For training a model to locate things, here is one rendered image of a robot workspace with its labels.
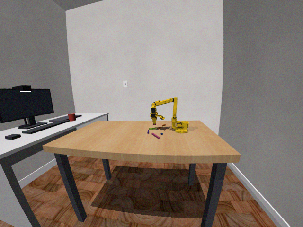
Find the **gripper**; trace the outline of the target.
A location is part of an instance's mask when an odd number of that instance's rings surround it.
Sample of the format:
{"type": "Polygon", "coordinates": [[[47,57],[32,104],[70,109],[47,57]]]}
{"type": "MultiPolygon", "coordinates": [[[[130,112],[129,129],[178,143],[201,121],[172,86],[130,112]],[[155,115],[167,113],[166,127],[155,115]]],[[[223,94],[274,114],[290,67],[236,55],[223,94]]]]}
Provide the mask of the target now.
{"type": "Polygon", "coordinates": [[[153,124],[156,124],[157,116],[160,117],[162,120],[165,118],[162,115],[158,115],[158,112],[156,113],[151,113],[150,117],[152,118],[153,124]]]}

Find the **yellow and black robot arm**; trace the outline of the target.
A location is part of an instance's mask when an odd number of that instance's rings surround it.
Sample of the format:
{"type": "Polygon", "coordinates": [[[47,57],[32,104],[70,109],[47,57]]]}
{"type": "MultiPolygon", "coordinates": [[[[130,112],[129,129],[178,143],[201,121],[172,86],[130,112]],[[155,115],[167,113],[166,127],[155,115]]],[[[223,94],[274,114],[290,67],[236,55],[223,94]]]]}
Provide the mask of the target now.
{"type": "Polygon", "coordinates": [[[188,127],[187,124],[188,124],[188,122],[187,121],[177,121],[177,118],[176,118],[177,100],[178,100],[178,98],[170,98],[168,100],[163,100],[161,102],[160,101],[155,101],[155,102],[152,103],[151,113],[156,113],[156,111],[157,111],[156,107],[159,106],[159,105],[174,102],[173,117],[171,118],[172,128],[175,129],[175,132],[177,132],[177,133],[187,133],[187,127],[188,127]],[[176,127],[175,123],[177,123],[177,127],[176,127]]]}

